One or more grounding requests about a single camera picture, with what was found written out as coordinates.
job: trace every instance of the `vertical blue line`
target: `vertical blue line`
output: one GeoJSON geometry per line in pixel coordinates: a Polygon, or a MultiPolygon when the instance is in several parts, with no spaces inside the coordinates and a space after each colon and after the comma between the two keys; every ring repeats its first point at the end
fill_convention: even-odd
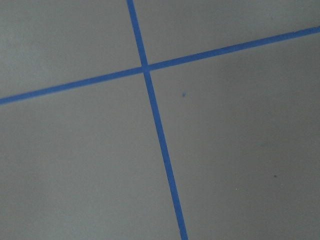
{"type": "Polygon", "coordinates": [[[153,86],[150,71],[149,71],[147,55],[146,55],[144,43],[142,40],[142,35],[140,32],[140,27],[139,27],[139,23],[138,23],[138,18],[137,18],[134,2],[133,2],[133,0],[127,0],[126,2],[127,2],[128,10],[130,13],[130,18],[131,18],[131,23],[132,23],[132,27],[133,27],[134,36],[135,36],[136,46],[138,48],[138,52],[139,52],[139,56],[140,56],[145,85],[146,85],[146,89],[148,92],[151,110],[152,110],[152,114],[153,114],[153,119],[154,119],[154,123],[155,123],[155,128],[156,128],[156,132],[158,135],[158,140],[159,140],[159,144],[160,144],[160,148],[161,148],[165,172],[166,172],[166,176],[167,176],[167,179],[169,182],[169,188],[170,188],[170,192],[171,192],[171,197],[172,197],[172,201],[173,201],[173,206],[174,206],[174,211],[175,211],[178,227],[180,230],[181,240],[188,240],[185,220],[184,220],[184,216],[182,213],[182,208],[181,208],[181,204],[180,204],[180,200],[179,200],[179,195],[178,195],[178,190],[177,190],[176,181],[175,181],[175,177],[174,177],[174,172],[173,172],[171,161],[170,161],[170,156],[169,156],[169,152],[168,152],[165,133],[164,133],[164,129],[163,129],[161,118],[160,118],[156,94],[155,94],[154,86],[153,86]]]}

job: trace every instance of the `gray floor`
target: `gray floor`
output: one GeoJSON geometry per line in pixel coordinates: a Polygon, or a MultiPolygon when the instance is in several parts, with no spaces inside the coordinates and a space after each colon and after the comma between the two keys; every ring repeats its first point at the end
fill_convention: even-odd
{"type": "MultiPolygon", "coordinates": [[[[149,63],[320,2],[136,0],[149,63]]],[[[0,99],[140,67],[126,1],[0,1],[0,99]]],[[[320,34],[151,72],[190,240],[320,236],[320,34]]],[[[181,239],[143,74],[0,105],[0,239],[181,239]]]]}

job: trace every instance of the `horizontal blue line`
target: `horizontal blue line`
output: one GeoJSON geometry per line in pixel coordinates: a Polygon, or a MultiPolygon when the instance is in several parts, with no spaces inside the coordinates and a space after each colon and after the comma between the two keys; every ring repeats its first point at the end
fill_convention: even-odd
{"type": "Polygon", "coordinates": [[[47,95],[47,94],[53,94],[53,93],[57,93],[57,92],[65,91],[65,90],[75,89],[75,88],[88,86],[88,85],[92,85],[92,84],[97,84],[97,83],[101,83],[101,82],[106,82],[106,81],[113,80],[113,79],[118,79],[118,78],[122,78],[122,77],[140,74],[142,72],[143,72],[142,67],[136,67],[136,68],[131,68],[128,70],[109,73],[109,74],[102,75],[102,76],[95,76],[95,77],[87,78],[84,80],[74,81],[74,82],[70,82],[70,83],[66,83],[66,84],[62,84],[62,85],[58,85],[58,86],[52,86],[52,87],[47,87],[47,88],[43,88],[40,90],[35,90],[35,91],[21,93],[21,94],[17,94],[17,95],[13,95],[13,96],[8,96],[8,97],[4,97],[4,98],[0,99],[0,105],[13,103],[13,102],[21,101],[21,100],[26,100],[26,99],[31,99],[31,98],[35,98],[35,97],[39,97],[39,96],[43,96],[43,95],[47,95]]]}
{"type": "Polygon", "coordinates": [[[185,63],[189,63],[189,62],[193,62],[201,59],[229,54],[229,53],[233,53],[233,52],[237,52],[245,49],[255,48],[262,45],[277,43],[277,42],[281,42],[289,39],[295,39],[295,38],[299,38],[299,37],[303,37],[311,34],[317,34],[317,33],[320,33],[320,26],[311,27],[304,30],[300,30],[300,31],[284,33],[276,36],[270,36],[270,37],[249,41],[245,43],[240,43],[232,46],[226,46],[226,47],[222,47],[222,48],[218,48],[210,51],[178,57],[171,60],[161,61],[158,63],[153,63],[149,65],[149,70],[152,71],[157,69],[163,69],[163,68],[167,68],[175,65],[185,64],[185,63]]]}

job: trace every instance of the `blue tape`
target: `blue tape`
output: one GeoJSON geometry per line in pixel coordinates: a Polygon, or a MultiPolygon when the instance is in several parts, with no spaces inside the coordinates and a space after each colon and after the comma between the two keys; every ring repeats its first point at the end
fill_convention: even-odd
{"type": "Polygon", "coordinates": [[[75,89],[75,88],[79,88],[87,85],[97,84],[97,83],[118,79],[122,77],[127,77],[131,75],[141,74],[142,72],[143,72],[142,67],[136,67],[136,68],[131,68],[124,71],[118,71],[118,72],[114,72],[114,73],[110,73],[102,76],[96,76],[96,77],[91,77],[84,80],[74,81],[74,82],[70,82],[70,83],[66,83],[58,86],[52,86],[52,87],[47,87],[40,90],[21,93],[18,95],[8,96],[0,99],[0,105],[13,103],[21,100],[26,100],[26,99],[31,99],[31,98],[35,98],[35,97],[39,97],[47,94],[53,94],[53,93],[66,91],[70,89],[75,89]]]}
{"type": "Polygon", "coordinates": [[[156,132],[157,132],[157,136],[158,136],[158,140],[159,140],[159,144],[160,144],[160,148],[161,148],[165,172],[166,172],[166,176],[167,176],[167,179],[169,182],[169,188],[170,188],[170,192],[171,192],[171,197],[172,197],[172,201],[173,201],[173,207],[174,207],[178,227],[180,230],[180,236],[181,236],[182,240],[188,240],[185,220],[184,220],[184,216],[182,213],[182,208],[181,208],[181,204],[180,204],[180,200],[179,200],[179,195],[178,195],[178,190],[177,190],[176,181],[175,181],[175,177],[174,177],[174,172],[173,172],[171,161],[170,161],[170,156],[169,156],[169,152],[168,152],[165,133],[164,133],[164,129],[163,129],[161,118],[160,118],[156,94],[155,94],[154,86],[153,86],[150,71],[149,71],[145,47],[144,47],[142,35],[140,32],[140,27],[139,27],[138,18],[137,18],[137,14],[136,14],[133,0],[127,0],[127,5],[128,5],[129,13],[130,13],[130,18],[131,18],[131,23],[132,23],[132,27],[133,27],[134,36],[135,36],[136,45],[137,45],[140,60],[141,60],[141,65],[143,68],[145,85],[146,85],[146,89],[148,92],[151,110],[152,110],[152,114],[153,114],[153,119],[154,119],[154,123],[155,123],[155,128],[156,128],[156,132]]]}
{"type": "Polygon", "coordinates": [[[299,37],[303,37],[311,34],[317,34],[317,33],[320,33],[320,26],[311,27],[304,30],[300,30],[300,31],[288,32],[288,33],[284,33],[276,36],[270,36],[270,37],[266,37],[266,38],[262,38],[254,41],[240,43],[232,46],[226,46],[226,47],[222,47],[222,48],[218,48],[210,51],[205,51],[201,53],[196,53],[188,56],[178,57],[175,59],[150,64],[149,70],[152,71],[157,69],[163,69],[163,68],[167,68],[175,65],[185,64],[185,63],[189,63],[189,62],[193,62],[201,59],[229,54],[229,53],[233,53],[233,52],[237,52],[245,49],[255,48],[262,45],[273,44],[273,43],[277,43],[277,42],[281,42],[289,39],[295,39],[295,38],[299,38],[299,37]]]}

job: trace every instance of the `blue line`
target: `blue line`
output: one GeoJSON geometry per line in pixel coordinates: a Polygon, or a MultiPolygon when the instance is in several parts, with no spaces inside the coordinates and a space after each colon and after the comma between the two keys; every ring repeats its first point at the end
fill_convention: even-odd
{"type": "Polygon", "coordinates": [[[307,28],[300,31],[288,32],[288,33],[284,33],[276,36],[270,36],[270,37],[249,41],[245,43],[240,43],[232,46],[226,46],[226,47],[205,51],[201,53],[196,53],[188,56],[178,57],[175,59],[166,60],[162,62],[157,62],[154,64],[150,64],[149,70],[152,71],[157,69],[163,69],[163,68],[167,68],[175,65],[185,64],[185,63],[189,63],[189,62],[193,62],[201,59],[229,54],[229,53],[233,53],[233,52],[237,52],[245,49],[255,48],[262,45],[273,44],[276,42],[295,39],[295,38],[299,38],[299,37],[303,37],[311,34],[317,34],[317,33],[320,33],[320,26],[307,28]]]}
{"type": "Polygon", "coordinates": [[[184,216],[182,213],[182,208],[179,200],[175,176],[174,176],[174,172],[173,172],[171,161],[170,161],[165,133],[164,133],[164,129],[163,129],[161,118],[160,118],[156,94],[155,94],[154,86],[153,86],[150,71],[149,71],[148,60],[147,60],[145,47],[144,47],[142,35],[140,32],[140,27],[139,27],[138,18],[137,18],[133,0],[127,0],[127,5],[130,13],[136,45],[137,45],[140,60],[141,60],[141,65],[143,68],[145,85],[146,85],[146,89],[147,89],[149,100],[150,100],[154,124],[155,124],[156,132],[158,135],[166,177],[169,183],[169,188],[170,188],[171,197],[173,201],[173,207],[174,207],[178,227],[180,230],[181,240],[188,240],[185,220],[184,220],[184,216]]]}
{"type": "Polygon", "coordinates": [[[26,99],[31,99],[31,98],[35,98],[35,97],[39,97],[47,94],[53,94],[53,93],[66,91],[70,89],[75,89],[75,88],[92,85],[96,83],[106,82],[113,79],[140,74],[142,72],[143,72],[142,67],[136,67],[136,68],[131,68],[124,71],[118,71],[118,72],[114,72],[114,73],[110,73],[102,76],[96,76],[96,77],[91,77],[84,80],[74,81],[74,82],[70,82],[70,83],[66,83],[58,86],[52,86],[52,87],[47,87],[40,90],[21,93],[14,96],[8,96],[0,99],[0,105],[13,103],[21,100],[26,100],[26,99]]]}

